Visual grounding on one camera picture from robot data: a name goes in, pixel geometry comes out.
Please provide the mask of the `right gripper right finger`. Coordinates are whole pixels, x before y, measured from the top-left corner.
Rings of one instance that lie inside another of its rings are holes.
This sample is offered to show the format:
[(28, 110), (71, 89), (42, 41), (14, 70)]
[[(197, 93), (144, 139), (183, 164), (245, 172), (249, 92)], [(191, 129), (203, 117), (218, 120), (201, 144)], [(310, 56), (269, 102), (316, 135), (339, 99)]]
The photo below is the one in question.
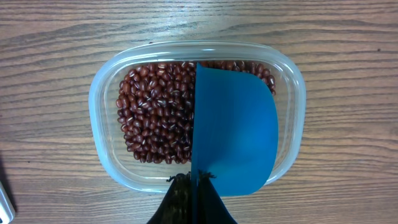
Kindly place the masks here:
[(198, 180), (198, 223), (199, 224), (237, 224), (229, 214), (223, 201), (211, 183), (215, 176), (210, 172), (199, 171)]

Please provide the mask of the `blue measuring scoop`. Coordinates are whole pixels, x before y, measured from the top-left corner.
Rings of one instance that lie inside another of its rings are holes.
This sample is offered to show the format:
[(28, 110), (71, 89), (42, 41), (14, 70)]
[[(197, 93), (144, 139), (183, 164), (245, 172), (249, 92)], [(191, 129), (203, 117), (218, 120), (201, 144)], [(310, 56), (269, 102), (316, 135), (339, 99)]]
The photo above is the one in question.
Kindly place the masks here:
[(279, 126), (268, 86), (250, 73), (197, 65), (192, 142), (193, 222), (199, 171), (215, 176), (220, 198), (253, 194), (268, 180)]

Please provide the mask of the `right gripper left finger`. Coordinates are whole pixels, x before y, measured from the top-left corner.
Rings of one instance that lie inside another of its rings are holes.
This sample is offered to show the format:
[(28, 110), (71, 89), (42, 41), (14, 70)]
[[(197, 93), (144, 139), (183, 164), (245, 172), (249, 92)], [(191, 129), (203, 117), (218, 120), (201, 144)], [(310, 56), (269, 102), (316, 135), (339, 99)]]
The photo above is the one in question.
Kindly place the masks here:
[(191, 224), (191, 173), (170, 176), (170, 187), (147, 224)]

